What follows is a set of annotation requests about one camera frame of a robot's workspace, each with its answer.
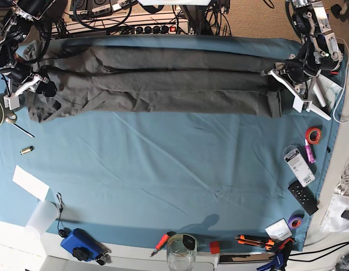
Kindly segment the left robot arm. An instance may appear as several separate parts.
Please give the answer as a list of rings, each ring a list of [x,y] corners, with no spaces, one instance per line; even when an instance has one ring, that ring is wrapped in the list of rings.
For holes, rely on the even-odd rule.
[[[285,11],[302,47],[297,55],[262,76],[272,76],[293,96],[293,109],[306,110],[330,120],[326,102],[316,79],[322,71],[337,71],[343,60],[337,38],[332,31],[321,1],[286,1]]]

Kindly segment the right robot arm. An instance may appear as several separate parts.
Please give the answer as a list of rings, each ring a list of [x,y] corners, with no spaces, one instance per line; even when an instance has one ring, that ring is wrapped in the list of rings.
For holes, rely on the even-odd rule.
[[[18,88],[12,90],[7,85],[7,94],[3,101],[6,108],[14,110],[20,107],[20,95],[25,91],[43,94],[53,97],[56,88],[51,83],[47,71],[33,69],[47,52],[51,41],[52,21],[43,17],[54,1],[13,1],[11,9],[0,23],[0,75],[6,76],[9,83],[14,83]],[[32,26],[46,23],[48,33],[42,51],[31,60],[21,59],[15,52],[19,44],[23,42]]]

